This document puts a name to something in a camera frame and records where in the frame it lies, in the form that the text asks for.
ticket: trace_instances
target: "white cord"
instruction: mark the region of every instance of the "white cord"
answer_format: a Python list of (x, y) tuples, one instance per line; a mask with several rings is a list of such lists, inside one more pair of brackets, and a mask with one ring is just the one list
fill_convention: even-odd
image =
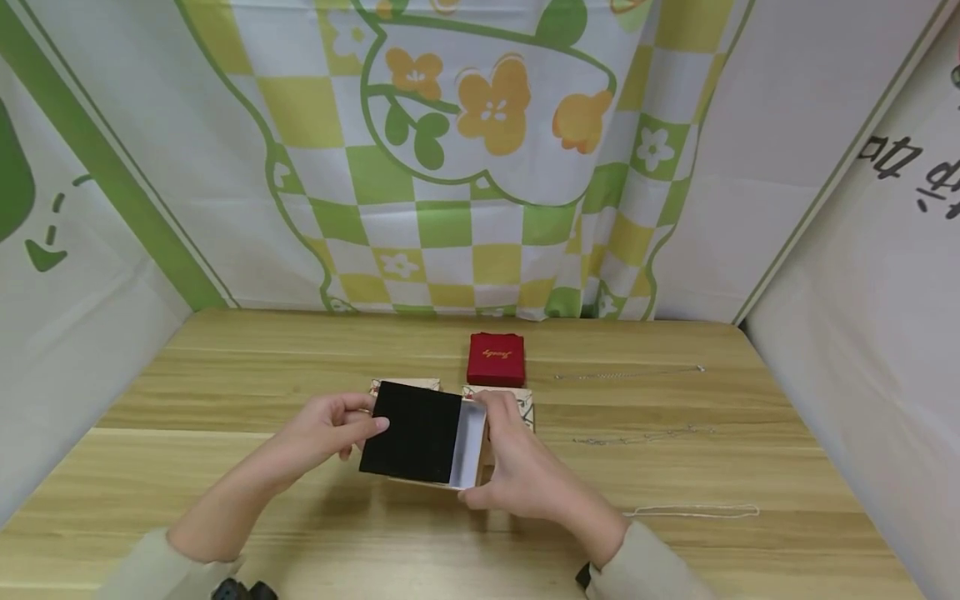
[[(733, 515), (718, 515), (716, 513), (676, 513), (668, 509), (693, 509), (712, 511), (740, 511)], [(694, 518), (746, 518), (760, 516), (760, 509), (754, 504), (733, 504), (731, 506), (717, 506), (711, 504), (665, 504), (663, 506), (638, 506), (632, 513), (624, 516), (690, 516)]]

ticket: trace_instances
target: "wood grain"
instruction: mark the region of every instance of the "wood grain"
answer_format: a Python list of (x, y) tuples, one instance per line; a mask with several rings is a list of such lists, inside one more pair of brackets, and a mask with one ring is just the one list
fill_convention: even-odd
[[(311, 394), (377, 376), (464, 383), (468, 336), (527, 348), (538, 434), (615, 505), (757, 505), (645, 517), (723, 597), (920, 598), (749, 342), (720, 324), (194, 316), (0, 533), (0, 598), (89, 597)], [(557, 380), (557, 373), (703, 373)], [(471, 514), (446, 491), (331, 462), (278, 498), (243, 574), (288, 598), (582, 598), (549, 523)]]

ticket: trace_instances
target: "red jewelry box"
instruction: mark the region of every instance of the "red jewelry box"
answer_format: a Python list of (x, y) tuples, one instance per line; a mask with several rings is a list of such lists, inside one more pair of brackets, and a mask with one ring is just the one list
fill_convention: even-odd
[(474, 333), (470, 336), (467, 383), (522, 388), (526, 379), (522, 337), (514, 333)]

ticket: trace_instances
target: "silver chain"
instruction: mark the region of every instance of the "silver chain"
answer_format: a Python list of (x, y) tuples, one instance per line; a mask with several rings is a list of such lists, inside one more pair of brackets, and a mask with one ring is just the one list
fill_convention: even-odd
[(691, 367), (682, 367), (679, 369), (670, 369), (666, 371), (647, 371), (647, 372), (595, 372), (585, 375), (563, 375), (556, 374), (554, 379), (626, 379), (628, 377), (645, 377), (647, 375), (666, 375), (674, 372), (704, 372), (707, 368), (703, 365), (693, 365)]

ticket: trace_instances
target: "sleeve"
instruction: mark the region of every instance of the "sleeve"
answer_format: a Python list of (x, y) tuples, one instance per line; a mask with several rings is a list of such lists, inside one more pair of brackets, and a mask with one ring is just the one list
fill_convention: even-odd
[(133, 548), (133, 552), (97, 590), (96, 600), (209, 600), (210, 595), (243, 564), (195, 563), (167, 543), (165, 529), (157, 529)]
[(598, 569), (587, 564), (577, 582), (589, 600), (713, 600), (715, 596), (652, 531), (631, 524), (623, 545)]

